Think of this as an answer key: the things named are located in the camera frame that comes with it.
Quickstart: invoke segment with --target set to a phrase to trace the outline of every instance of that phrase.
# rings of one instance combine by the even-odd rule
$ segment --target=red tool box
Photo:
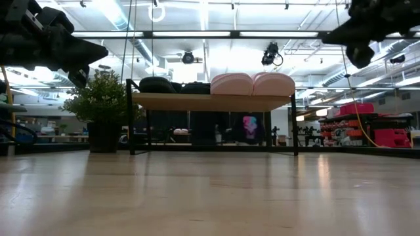
[[[400,128],[375,129],[375,143],[390,148],[410,148],[407,132]]]
[[[373,108],[373,104],[360,104],[357,103],[357,110],[359,114],[370,114],[375,111]],[[344,115],[353,115],[356,114],[356,108],[354,107],[354,104],[347,104],[344,106],[341,106],[334,114],[335,117],[344,116]]]

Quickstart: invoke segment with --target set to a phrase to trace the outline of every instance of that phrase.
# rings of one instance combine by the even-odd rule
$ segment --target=pink graphic print
[[[255,138],[255,130],[257,129],[257,118],[245,116],[242,119],[243,128],[245,129],[247,139]]]

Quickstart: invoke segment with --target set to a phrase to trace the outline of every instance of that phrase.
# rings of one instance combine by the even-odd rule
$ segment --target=window
[[[401,95],[401,99],[402,100],[409,100],[410,98],[411,98],[411,95],[410,95],[409,92],[404,93],[404,94]]]
[[[378,103],[379,103],[379,105],[385,104],[385,98],[379,99]]]

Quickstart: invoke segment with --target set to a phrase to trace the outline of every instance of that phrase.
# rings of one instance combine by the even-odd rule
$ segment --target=pink cushion
[[[290,96],[295,93],[295,82],[285,74],[258,73],[253,79],[253,96]]]
[[[226,73],[211,81],[211,94],[248,95],[252,94],[253,80],[245,73]]]

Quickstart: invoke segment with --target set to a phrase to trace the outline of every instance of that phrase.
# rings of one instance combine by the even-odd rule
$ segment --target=graphic t-shirt
[[[234,125],[234,139],[237,142],[258,144],[264,138],[264,126],[258,113],[240,113]]]

